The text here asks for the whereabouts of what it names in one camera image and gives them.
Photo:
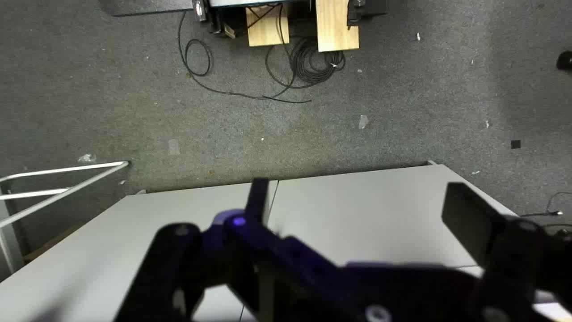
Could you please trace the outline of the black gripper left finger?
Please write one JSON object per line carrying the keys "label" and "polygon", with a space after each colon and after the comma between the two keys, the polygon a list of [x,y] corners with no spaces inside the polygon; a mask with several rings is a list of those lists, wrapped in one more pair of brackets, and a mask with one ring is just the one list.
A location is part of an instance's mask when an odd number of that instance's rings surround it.
{"label": "black gripper left finger", "polygon": [[251,191],[247,196],[246,214],[251,216],[258,225],[265,223],[269,185],[271,185],[269,178],[256,176],[251,183]]}

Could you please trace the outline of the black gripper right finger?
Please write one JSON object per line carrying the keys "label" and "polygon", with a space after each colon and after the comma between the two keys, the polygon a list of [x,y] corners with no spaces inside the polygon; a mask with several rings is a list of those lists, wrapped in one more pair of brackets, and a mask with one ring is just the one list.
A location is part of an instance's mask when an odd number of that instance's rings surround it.
{"label": "black gripper right finger", "polygon": [[505,260],[503,235],[512,226],[512,217],[491,205],[469,183],[448,183],[442,221],[480,266]]}

